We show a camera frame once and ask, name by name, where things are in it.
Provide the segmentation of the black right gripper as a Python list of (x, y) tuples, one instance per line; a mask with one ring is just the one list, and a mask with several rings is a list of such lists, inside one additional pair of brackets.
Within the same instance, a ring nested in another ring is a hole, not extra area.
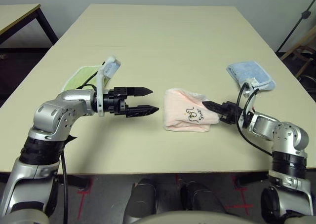
[(236, 103), (227, 101), (218, 104), (213, 101), (203, 101), (202, 104), (210, 111), (221, 114), (220, 121), (226, 124), (236, 124), (237, 119), (242, 113), (242, 108), (237, 106)]

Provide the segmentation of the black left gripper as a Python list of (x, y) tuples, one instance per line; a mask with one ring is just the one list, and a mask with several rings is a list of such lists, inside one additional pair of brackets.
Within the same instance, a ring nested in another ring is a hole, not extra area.
[(127, 118), (142, 117), (154, 114), (159, 108), (150, 105), (128, 107), (125, 103), (127, 96), (142, 97), (152, 93), (146, 87), (115, 87), (103, 94), (103, 112), (114, 115), (125, 115)]

